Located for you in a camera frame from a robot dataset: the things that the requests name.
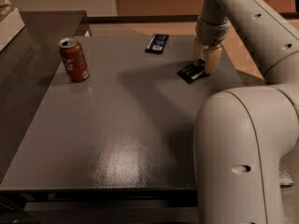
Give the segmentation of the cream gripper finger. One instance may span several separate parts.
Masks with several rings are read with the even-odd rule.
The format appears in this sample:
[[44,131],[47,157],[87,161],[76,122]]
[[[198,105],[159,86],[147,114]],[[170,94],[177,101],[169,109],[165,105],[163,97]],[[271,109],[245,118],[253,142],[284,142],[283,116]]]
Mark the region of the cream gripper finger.
[[206,61],[205,73],[210,75],[213,74],[220,62],[222,48],[220,45],[209,46],[204,50],[204,58]]
[[206,46],[203,45],[197,37],[195,37],[193,40],[193,59],[195,61],[198,59],[204,58],[204,49],[205,48],[206,48]]

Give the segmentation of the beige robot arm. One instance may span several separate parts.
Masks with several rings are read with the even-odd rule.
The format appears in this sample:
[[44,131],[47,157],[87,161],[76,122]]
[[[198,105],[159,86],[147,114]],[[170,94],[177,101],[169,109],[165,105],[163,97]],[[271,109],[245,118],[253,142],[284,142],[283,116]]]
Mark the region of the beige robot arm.
[[284,224],[278,167],[298,144],[298,31],[263,0],[205,0],[203,44],[228,21],[264,85],[212,95],[195,120],[200,224]]

